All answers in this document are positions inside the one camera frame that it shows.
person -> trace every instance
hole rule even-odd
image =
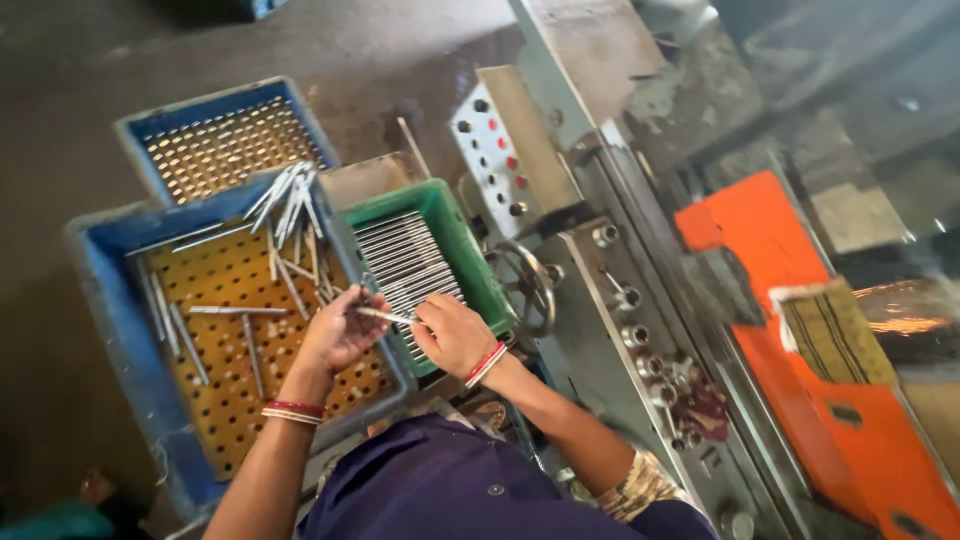
[[[351,322],[354,285],[310,323],[277,400],[323,405],[333,376],[389,328]],[[373,307],[389,311],[381,294]],[[466,378],[497,347],[480,316],[450,296],[416,309],[414,338],[431,361]],[[657,461],[543,384],[510,354],[482,383],[511,401],[555,446],[599,508],[564,499],[511,445],[427,414],[397,422],[343,456],[297,533],[317,539],[716,539]],[[315,426],[270,418],[205,538],[290,538]]]

left hand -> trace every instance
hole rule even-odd
[[[295,365],[312,365],[333,377],[357,361],[386,333],[390,321],[377,319],[371,323],[366,316],[348,313],[350,306],[365,294],[370,294],[370,291],[361,289],[360,285],[351,285],[314,316]],[[387,304],[382,293],[373,296],[370,307],[390,311],[390,304]]]

right hand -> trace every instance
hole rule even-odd
[[[431,294],[417,306],[416,314],[423,321],[411,327],[417,345],[430,361],[454,377],[466,379],[496,349],[496,338],[487,323],[452,296]]]

bracelet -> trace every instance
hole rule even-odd
[[[322,417],[326,412],[326,409],[321,406],[308,405],[308,404],[294,404],[290,402],[268,402],[267,407],[269,408],[278,408],[282,410],[289,410],[291,412],[306,413],[311,416]]]
[[[299,414],[297,412],[284,410],[282,408],[264,408],[260,411],[260,414],[264,416],[272,416],[274,418],[285,418],[287,420],[293,420],[294,422],[312,424],[314,426],[319,426],[324,422],[322,418],[317,418],[316,416],[309,416],[306,414]]]
[[[472,388],[477,382],[480,382],[487,373],[493,368],[494,364],[507,353],[507,346],[500,341],[496,344],[493,352],[487,355],[480,363],[473,368],[473,371],[467,376],[466,386]]]

metal wheel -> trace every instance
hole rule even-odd
[[[519,322],[519,333],[543,337],[553,330],[557,303],[553,280],[530,250],[513,240],[493,248],[493,271],[503,281],[508,304]]]

